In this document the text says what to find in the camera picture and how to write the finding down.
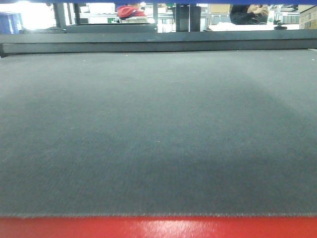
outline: person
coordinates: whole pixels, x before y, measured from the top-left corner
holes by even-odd
[[[234,5],[230,12],[230,20],[235,25],[264,25],[268,12],[268,5]]]
[[[140,4],[139,3],[130,3],[128,5],[123,5],[118,7],[117,15],[121,20],[125,20],[132,16],[145,16],[145,13],[139,10]]]

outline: fabric texture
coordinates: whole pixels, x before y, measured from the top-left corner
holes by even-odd
[[[0,216],[317,215],[316,64],[308,50],[0,59]]]

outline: cardboard box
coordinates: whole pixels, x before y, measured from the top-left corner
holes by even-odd
[[[211,13],[229,13],[230,4],[209,4],[209,12]]]
[[[299,15],[300,29],[317,29],[317,6],[313,6]]]

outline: black pole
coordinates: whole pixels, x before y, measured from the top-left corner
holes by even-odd
[[[80,8],[79,8],[78,3],[74,3],[74,11],[75,11],[75,22],[76,22],[77,25],[80,25],[81,24],[81,21],[80,21]]]

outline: dark gray metal bar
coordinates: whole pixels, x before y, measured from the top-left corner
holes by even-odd
[[[315,48],[316,39],[252,40],[209,42],[148,42],[148,43],[36,43],[3,44],[6,54],[72,53],[72,52],[177,52],[217,50],[276,50]]]
[[[153,19],[155,21],[155,23],[158,23],[159,20],[159,10],[158,10],[158,4],[157,3],[153,3]]]
[[[2,34],[2,43],[128,43],[128,42],[215,42],[253,40],[317,40],[316,30],[174,32],[174,33],[82,33],[82,34]]]
[[[80,8],[79,8],[78,3],[74,3],[74,11],[75,11],[76,24],[81,24]]]
[[[60,28],[65,28],[66,19],[64,13],[64,5],[62,3],[54,4],[55,18],[56,18],[56,26]]]
[[[71,25],[66,26],[68,33],[155,33],[158,31],[156,24],[117,23],[103,25]]]

